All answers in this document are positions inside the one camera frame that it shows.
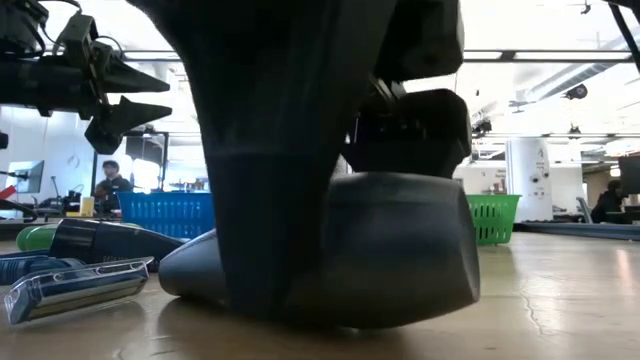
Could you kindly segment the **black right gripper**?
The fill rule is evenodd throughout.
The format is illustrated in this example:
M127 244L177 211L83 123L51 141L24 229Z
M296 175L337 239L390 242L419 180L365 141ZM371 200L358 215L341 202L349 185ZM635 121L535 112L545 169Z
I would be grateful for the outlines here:
M459 0L400 0L374 76L387 82L445 76L463 63ZM360 107L342 156L356 172L395 172L451 178L471 154L465 101L448 89L372 97Z

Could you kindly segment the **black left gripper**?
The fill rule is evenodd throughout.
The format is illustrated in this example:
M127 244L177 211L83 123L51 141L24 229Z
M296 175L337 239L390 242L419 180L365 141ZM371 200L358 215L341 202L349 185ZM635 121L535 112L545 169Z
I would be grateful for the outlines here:
M170 107L137 103L124 96L119 104L109 105L105 92L169 90L168 83L132 68L116 55L109 56L109 47L100 42L92 46L87 68L71 64L65 54L37 61L1 56L1 103L33 108L45 117L67 111L92 118L85 138L98 154L113 154L126 132L172 114Z

